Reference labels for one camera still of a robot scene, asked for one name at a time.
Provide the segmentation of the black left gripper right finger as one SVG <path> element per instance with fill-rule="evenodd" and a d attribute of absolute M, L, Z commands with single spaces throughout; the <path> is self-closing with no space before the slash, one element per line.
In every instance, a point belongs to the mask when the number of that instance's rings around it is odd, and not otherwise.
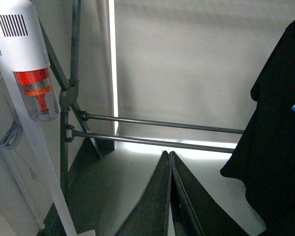
<path fill-rule="evenodd" d="M 180 157 L 169 154 L 172 165 L 171 209 L 177 236 L 246 236 L 200 184 Z"/>

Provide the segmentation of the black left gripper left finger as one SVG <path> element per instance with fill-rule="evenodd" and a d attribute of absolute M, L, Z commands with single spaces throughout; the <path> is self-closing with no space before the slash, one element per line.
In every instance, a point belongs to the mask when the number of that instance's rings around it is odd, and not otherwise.
<path fill-rule="evenodd" d="M 116 231 L 117 236 L 168 234 L 172 166 L 163 151 L 140 199 Z"/>

